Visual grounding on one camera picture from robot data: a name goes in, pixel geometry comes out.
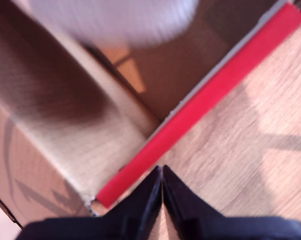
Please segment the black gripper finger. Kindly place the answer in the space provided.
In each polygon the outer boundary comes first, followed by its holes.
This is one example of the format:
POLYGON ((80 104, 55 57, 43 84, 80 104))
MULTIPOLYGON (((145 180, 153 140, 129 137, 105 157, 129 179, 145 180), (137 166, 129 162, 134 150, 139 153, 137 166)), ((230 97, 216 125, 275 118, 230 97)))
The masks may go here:
POLYGON ((147 240, 162 207, 162 168, 155 167, 124 200, 106 214, 109 240, 147 240))
POLYGON ((162 167, 163 203, 181 240, 205 240, 203 219, 223 215, 195 194, 168 166, 162 167))

